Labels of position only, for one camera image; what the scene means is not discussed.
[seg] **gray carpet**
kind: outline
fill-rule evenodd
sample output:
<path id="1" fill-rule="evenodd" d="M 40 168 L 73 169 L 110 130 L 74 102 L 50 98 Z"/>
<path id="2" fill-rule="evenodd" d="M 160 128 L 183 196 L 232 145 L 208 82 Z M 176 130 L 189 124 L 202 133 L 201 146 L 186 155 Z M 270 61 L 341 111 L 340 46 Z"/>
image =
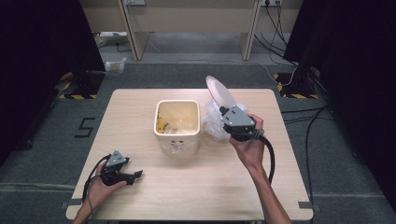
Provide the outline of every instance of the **gray carpet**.
<path id="1" fill-rule="evenodd" d="M 270 74 L 291 72 L 287 66 L 268 66 Z M 206 88 L 213 76 L 228 88 L 272 89 L 281 111 L 326 105 L 326 101 L 282 98 L 276 84 L 259 65 L 126 64 L 123 74 L 105 77 L 95 100 L 59 100 L 38 128 L 33 148 L 13 151 L 0 168 L 0 223 L 70 223 L 65 203 L 71 198 L 115 89 Z M 291 144 L 308 191 L 305 135 L 315 111 L 285 113 Z M 78 126 L 93 127 L 89 138 Z M 354 157 L 346 136 L 331 111 L 323 111 L 312 127 L 308 152 L 314 203 L 314 223 L 395 223 L 396 216 L 362 161 Z"/>

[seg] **white container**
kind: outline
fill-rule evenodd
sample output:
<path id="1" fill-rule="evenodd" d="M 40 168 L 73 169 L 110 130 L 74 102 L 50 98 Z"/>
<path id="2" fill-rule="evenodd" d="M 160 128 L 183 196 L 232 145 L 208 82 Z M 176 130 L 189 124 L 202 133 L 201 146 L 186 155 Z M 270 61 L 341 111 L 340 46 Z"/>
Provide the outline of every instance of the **white container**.
<path id="1" fill-rule="evenodd" d="M 167 155 L 193 154 L 198 150 L 199 105 L 193 100 L 163 100 L 157 104 L 154 133 Z"/>

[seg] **electrical outlet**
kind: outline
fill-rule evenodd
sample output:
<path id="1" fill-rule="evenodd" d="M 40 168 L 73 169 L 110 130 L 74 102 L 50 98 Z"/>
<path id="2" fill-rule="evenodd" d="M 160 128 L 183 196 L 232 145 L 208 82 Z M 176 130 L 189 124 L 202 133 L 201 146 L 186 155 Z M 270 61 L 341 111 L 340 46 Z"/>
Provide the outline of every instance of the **electrical outlet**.
<path id="1" fill-rule="evenodd" d="M 282 0 L 269 0 L 270 5 L 268 7 L 282 6 Z M 265 0 L 262 0 L 262 7 L 265 7 Z"/>
<path id="2" fill-rule="evenodd" d="M 145 0 L 124 0 L 126 6 L 144 6 Z"/>

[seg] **human hand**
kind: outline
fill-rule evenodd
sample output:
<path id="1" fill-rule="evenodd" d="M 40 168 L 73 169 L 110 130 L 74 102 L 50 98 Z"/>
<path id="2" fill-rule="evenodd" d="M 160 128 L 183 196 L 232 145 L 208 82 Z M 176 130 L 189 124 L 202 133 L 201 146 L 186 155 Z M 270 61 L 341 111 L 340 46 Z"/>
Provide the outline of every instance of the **human hand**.
<path id="1" fill-rule="evenodd" d="M 250 114 L 256 122 L 255 128 L 262 130 L 263 120 L 254 114 Z M 239 160 L 245 165 L 249 172 L 262 171 L 262 157 L 264 154 L 264 143 L 260 140 L 247 140 L 239 142 L 230 137 L 230 143 L 236 150 Z"/>
<path id="2" fill-rule="evenodd" d="M 106 184 L 104 184 L 99 176 L 100 171 L 102 170 L 104 165 L 105 162 L 97 167 L 95 174 L 97 177 L 91 181 L 91 185 L 88 189 L 87 198 L 84 201 L 84 203 L 89 203 L 91 201 L 92 210 L 99 207 L 99 205 L 102 204 L 102 202 L 107 199 L 114 191 L 127 185 L 126 181 L 121 181 L 112 186 L 107 186 Z"/>

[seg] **desk leg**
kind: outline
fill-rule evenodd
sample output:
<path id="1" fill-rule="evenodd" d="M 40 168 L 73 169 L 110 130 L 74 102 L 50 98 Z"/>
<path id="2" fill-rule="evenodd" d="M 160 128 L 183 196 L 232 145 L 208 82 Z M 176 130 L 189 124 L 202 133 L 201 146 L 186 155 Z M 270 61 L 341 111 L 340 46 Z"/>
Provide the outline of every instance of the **desk leg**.
<path id="1" fill-rule="evenodd" d="M 135 61 L 140 61 L 143 57 L 146 44 L 149 40 L 149 33 L 135 32 L 132 27 L 132 19 L 128 11 L 128 7 L 123 4 L 123 0 L 119 0 L 122 18 L 125 23 L 125 28 L 128 33 L 129 44 L 131 45 L 132 53 Z"/>
<path id="2" fill-rule="evenodd" d="M 248 33 L 240 33 L 239 34 L 239 44 L 241 46 L 242 51 L 242 59 L 247 61 L 250 57 L 251 46 L 253 44 L 253 37 L 256 32 L 256 24 L 259 19 L 261 3 L 260 0 L 256 0 L 254 2 L 254 8 L 251 14 L 250 25 L 248 29 Z"/>

